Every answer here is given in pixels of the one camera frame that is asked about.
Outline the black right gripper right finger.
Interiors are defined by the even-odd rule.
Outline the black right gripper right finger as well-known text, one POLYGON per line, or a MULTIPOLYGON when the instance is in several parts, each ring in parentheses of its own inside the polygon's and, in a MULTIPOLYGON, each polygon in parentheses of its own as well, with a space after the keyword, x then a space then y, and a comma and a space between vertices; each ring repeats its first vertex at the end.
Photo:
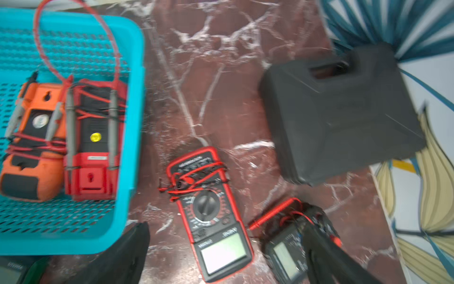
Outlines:
POLYGON ((311 284, 379 284, 380 281, 314 225, 303 229, 307 276, 311 284))

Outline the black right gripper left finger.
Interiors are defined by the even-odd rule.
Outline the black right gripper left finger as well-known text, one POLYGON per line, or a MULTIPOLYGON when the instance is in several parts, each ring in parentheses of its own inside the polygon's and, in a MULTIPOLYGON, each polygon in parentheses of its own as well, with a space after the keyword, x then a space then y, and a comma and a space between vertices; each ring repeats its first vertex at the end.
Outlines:
POLYGON ((144 269, 149 243, 148 224, 136 224, 67 283, 137 284, 144 269))

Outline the red black large multimeter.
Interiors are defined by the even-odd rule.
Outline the red black large multimeter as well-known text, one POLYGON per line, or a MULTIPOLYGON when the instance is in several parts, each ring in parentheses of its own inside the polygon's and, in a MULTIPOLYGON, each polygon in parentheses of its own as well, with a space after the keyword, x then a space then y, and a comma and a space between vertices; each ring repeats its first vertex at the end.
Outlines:
POLYGON ((212 146, 172 161, 166 169, 170 195, 183 219, 203 281, 217 283, 252 263, 254 252, 227 177, 212 146))

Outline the orange clamp multimeter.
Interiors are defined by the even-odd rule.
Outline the orange clamp multimeter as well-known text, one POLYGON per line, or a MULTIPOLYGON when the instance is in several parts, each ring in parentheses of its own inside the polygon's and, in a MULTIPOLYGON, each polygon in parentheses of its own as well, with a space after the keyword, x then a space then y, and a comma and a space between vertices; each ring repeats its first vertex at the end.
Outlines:
POLYGON ((38 75, 33 72, 18 94, 1 170, 1 195, 27 202, 52 200, 64 184, 67 86, 40 83, 38 75))

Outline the red clamp multimeter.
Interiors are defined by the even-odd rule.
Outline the red clamp multimeter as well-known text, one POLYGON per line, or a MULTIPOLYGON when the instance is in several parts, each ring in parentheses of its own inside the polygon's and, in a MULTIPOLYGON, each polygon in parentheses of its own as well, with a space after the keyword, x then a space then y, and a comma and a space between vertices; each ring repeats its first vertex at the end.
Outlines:
POLYGON ((113 80, 81 79, 74 82, 72 76, 63 77, 45 54, 39 36, 40 17, 47 3, 42 1, 35 11, 33 36, 45 65, 67 86, 65 193, 75 201, 114 200, 117 196, 121 135, 127 110, 127 85, 120 80, 121 54, 117 41, 102 17, 79 1, 79 5, 97 19, 111 42, 115 59, 113 80))

